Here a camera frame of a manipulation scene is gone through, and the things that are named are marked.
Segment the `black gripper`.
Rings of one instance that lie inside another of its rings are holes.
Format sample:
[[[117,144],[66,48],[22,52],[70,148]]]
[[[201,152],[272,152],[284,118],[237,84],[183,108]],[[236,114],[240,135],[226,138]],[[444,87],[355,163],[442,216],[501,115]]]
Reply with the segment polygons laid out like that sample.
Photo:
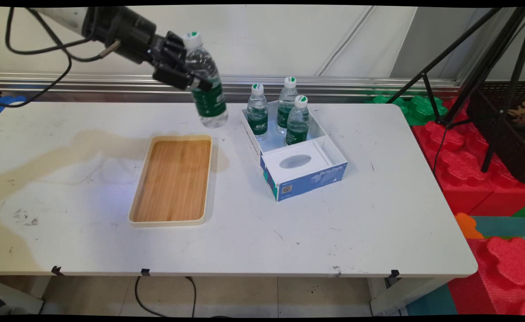
[[[114,16],[114,53],[136,64],[154,65],[152,78],[176,89],[209,92],[213,83],[191,72],[177,69],[187,50],[183,39],[172,31],[156,34],[156,24],[134,11],[117,11]]]

